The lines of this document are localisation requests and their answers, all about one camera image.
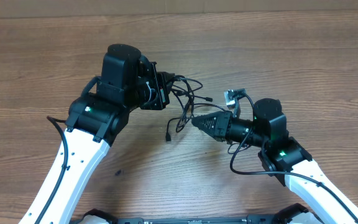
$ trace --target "white casing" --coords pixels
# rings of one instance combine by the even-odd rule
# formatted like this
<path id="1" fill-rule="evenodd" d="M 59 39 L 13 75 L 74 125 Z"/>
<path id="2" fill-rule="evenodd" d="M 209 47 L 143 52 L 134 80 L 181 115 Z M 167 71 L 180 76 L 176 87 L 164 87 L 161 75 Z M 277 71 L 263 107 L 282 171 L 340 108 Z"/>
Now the white casing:
<path id="1" fill-rule="evenodd" d="M 74 129 L 71 133 L 65 131 L 65 136 L 68 144 L 67 166 L 70 168 L 65 171 L 56 195 L 41 220 L 41 223 L 44 224 L 64 224 L 70 221 L 86 183 L 110 148 L 106 141 L 94 142 L 92 134 L 78 129 Z M 60 145 L 47 178 L 20 224 L 34 224 L 47 203 L 62 170 L 64 159 L 62 152 L 64 152 L 63 143 Z"/>
<path id="2" fill-rule="evenodd" d="M 294 165 L 292 168 L 292 173 L 305 175 L 322 182 L 331 189 L 358 218 L 358 208 L 328 180 L 316 161 L 313 160 L 309 162 L 305 160 Z M 353 218 L 346 212 L 342 205 L 322 187 L 318 187 L 308 180 L 292 175 L 285 176 L 285 185 L 292 192 L 301 197 L 325 224 L 354 224 Z"/>

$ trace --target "table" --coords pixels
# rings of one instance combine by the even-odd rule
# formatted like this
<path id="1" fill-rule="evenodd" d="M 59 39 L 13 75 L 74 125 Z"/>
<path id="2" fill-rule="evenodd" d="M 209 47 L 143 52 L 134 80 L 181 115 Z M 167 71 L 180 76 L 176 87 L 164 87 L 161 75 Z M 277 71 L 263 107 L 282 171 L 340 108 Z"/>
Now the table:
<path id="1" fill-rule="evenodd" d="M 159 71 L 254 101 L 280 99 L 287 129 L 358 206 L 358 11 L 244 12 L 0 20 L 0 223 L 17 223 L 36 196 L 65 119 L 101 72 L 108 45 L 136 46 Z M 198 108 L 196 115 L 215 111 Z M 242 118 L 251 110 L 244 100 Z M 305 203 L 269 176 L 229 169 L 227 145 L 190 124 L 165 142 L 181 113 L 135 110 L 85 188 L 74 217 L 92 208 L 117 217 L 233 217 Z M 257 148 L 238 170 L 262 170 Z"/>

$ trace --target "wooden table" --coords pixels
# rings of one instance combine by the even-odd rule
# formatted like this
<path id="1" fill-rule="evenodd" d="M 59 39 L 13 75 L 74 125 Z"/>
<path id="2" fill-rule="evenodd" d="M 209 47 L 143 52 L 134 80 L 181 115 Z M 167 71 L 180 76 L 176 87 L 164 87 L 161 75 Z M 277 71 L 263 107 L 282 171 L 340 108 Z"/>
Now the wooden table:
<path id="1" fill-rule="evenodd" d="M 136 46 L 160 71 L 223 91 L 277 98 L 288 130 L 358 206 L 358 11 L 246 12 L 0 20 L 0 223 L 17 223 L 60 144 L 46 115 L 65 119 L 108 45 Z M 305 204 L 268 176 L 229 169 L 227 145 L 188 125 L 165 142 L 176 99 L 135 110 L 85 188 L 74 217 L 98 208 L 118 217 L 232 217 Z M 215 111 L 199 108 L 196 114 Z M 250 118 L 244 100 L 242 117 Z M 262 170 L 257 148 L 239 170 Z"/>

